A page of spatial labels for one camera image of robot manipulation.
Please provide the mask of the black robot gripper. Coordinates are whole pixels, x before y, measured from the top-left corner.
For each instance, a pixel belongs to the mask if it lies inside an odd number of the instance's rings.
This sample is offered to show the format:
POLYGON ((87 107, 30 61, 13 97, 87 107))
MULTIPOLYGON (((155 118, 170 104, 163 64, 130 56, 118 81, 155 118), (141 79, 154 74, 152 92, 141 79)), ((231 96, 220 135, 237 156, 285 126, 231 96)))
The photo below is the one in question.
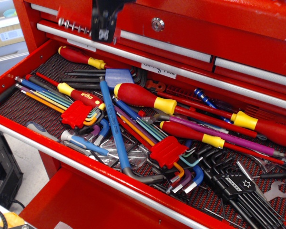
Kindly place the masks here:
POLYGON ((117 14, 133 0, 93 0, 91 37, 95 42, 112 43, 117 14))

